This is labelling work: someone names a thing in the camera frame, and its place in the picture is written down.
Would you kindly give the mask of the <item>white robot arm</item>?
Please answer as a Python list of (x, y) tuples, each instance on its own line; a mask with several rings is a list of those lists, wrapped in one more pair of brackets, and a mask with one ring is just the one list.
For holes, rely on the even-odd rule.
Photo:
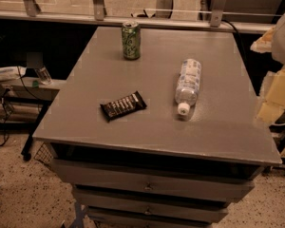
[(252, 43), (250, 50), (270, 52), (283, 67), (274, 75), (266, 75), (261, 86), (261, 105), (256, 117), (266, 124), (274, 124), (285, 112), (285, 13), (275, 26)]

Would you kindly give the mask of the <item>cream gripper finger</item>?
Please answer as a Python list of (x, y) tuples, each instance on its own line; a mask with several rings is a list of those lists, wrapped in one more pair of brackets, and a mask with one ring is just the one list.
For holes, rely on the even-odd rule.
[(273, 124), (285, 112), (285, 66), (278, 72), (269, 71), (259, 92), (256, 117), (266, 124)]
[(250, 50), (257, 53), (266, 53), (272, 51), (272, 41), (275, 28), (270, 28), (261, 37), (254, 41)]

